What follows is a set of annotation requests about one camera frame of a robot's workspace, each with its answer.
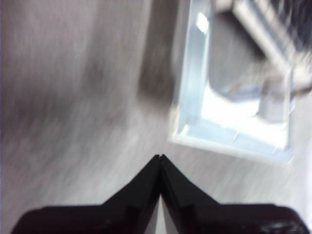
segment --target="gray floor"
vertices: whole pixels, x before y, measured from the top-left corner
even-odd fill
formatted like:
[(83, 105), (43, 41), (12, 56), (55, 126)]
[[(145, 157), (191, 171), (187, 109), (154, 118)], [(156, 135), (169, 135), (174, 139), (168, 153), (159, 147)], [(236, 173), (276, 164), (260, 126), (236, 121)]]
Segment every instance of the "gray floor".
[(29, 209), (102, 203), (161, 153), (221, 203), (311, 222), (311, 97), (297, 101), (289, 167), (167, 141), (177, 3), (1, 2), (1, 233)]

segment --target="black plastic part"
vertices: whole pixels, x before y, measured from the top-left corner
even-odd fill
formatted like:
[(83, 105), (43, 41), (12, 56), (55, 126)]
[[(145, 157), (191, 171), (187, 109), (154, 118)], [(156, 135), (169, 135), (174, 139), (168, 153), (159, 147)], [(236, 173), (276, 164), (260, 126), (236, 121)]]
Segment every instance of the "black plastic part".
[(13, 234), (144, 233), (159, 199), (159, 156), (100, 206), (47, 207), (27, 212)]
[(297, 213), (274, 205), (220, 205), (165, 156), (155, 156), (101, 206), (27, 212), (13, 234), (142, 234), (162, 195), (181, 234), (308, 234)]

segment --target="concrete floor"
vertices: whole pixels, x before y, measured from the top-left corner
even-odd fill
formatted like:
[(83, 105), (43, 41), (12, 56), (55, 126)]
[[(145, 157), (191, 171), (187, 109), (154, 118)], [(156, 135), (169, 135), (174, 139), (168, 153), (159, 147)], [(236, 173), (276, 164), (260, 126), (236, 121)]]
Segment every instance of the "concrete floor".
[(161, 153), (221, 203), (286, 205), (312, 221), (311, 97), (293, 114), (289, 167), (167, 141), (177, 5), (1, 2), (1, 233), (29, 209), (100, 204)]

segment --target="black object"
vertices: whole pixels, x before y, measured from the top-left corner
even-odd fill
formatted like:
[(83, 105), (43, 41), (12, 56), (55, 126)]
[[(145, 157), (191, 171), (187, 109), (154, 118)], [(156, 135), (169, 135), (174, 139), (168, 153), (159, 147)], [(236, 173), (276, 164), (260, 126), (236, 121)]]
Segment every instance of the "black object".
[(24, 214), (12, 234), (142, 234), (162, 195), (181, 234), (308, 234), (297, 213), (275, 205), (220, 205), (165, 156), (155, 156), (100, 206)]

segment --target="bright light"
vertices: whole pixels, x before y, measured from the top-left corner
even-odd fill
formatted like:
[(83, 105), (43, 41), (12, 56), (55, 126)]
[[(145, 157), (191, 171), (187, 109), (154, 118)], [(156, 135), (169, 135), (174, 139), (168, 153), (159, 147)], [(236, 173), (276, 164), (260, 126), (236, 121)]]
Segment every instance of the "bright light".
[(256, 116), (260, 99), (234, 103), (215, 93), (209, 85), (205, 91), (202, 116), (221, 127), (231, 128), (258, 140), (285, 148), (288, 129), (285, 123), (270, 124)]
[(207, 20), (207, 17), (205, 17), (203, 13), (199, 13), (197, 15), (196, 26), (202, 33), (206, 34), (209, 27), (209, 22)]
[(183, 130), (181, 131), (181, 135), (185, 136), (187, 134), (189, 130), (189, 126), (186, 124), (183, 128)]

